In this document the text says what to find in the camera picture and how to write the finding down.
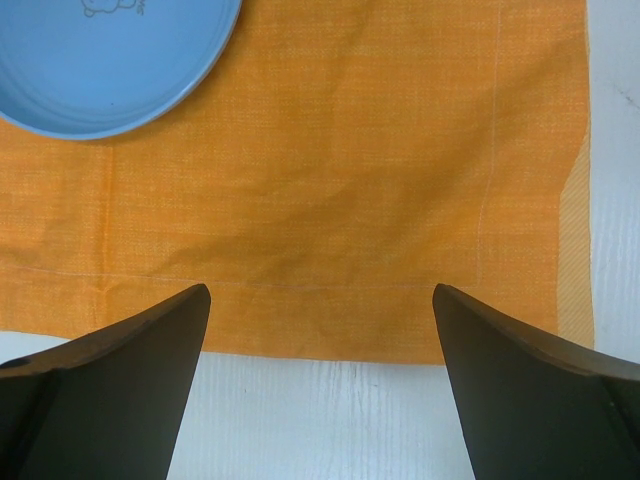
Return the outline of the orange cartoon cloth placemat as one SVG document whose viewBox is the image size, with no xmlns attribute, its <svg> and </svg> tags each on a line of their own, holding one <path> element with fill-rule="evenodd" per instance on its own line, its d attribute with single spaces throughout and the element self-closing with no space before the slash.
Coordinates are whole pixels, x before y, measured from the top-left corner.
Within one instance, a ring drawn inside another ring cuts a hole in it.
<svg viewBox="0 0 640 480">
<path fill-rule="evenodd" d="M 438 364 L 444 283 L 591 345 L 588 54 L 583 1 L 247 1 L 150 125 L 2 125 L 1 326 L 203 283 L 209 350 Z"/>
</svg>

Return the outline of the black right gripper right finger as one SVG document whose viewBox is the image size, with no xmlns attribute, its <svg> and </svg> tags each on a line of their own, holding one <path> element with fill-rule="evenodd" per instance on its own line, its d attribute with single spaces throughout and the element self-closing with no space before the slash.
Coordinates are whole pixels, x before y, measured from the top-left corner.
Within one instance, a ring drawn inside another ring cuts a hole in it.
<svg viewBox="0 0 640 480">
<path fill-rule="evenodd" d="M 445 284 L 432 304 L 478 479 L 636 479 L 639 366 Z"/>
</svg>

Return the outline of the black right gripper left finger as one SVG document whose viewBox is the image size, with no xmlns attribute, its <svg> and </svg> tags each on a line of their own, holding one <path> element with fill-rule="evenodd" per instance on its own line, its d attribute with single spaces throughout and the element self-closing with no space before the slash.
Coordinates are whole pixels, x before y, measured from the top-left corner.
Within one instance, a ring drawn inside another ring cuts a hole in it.
<svg viewBox="0 0 640 480">
<path fill-rule="evenodd" d="M 164 479 L 210 312 L 193 285 L 1 365 L 4 479 Z"/>
</svg>

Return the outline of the light blue plate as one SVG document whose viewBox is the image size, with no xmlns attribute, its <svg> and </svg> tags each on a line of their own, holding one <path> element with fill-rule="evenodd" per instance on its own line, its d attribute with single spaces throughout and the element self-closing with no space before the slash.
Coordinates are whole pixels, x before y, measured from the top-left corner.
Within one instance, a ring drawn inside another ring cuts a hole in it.
<svg viewBox="0 0 640 480">
<path fill-rule="evenodd" d="M 239 1 L 1 4 L 1 117 L 65 140 L 120 135 L 164 115 L 209 74 Z"/>
</svg>

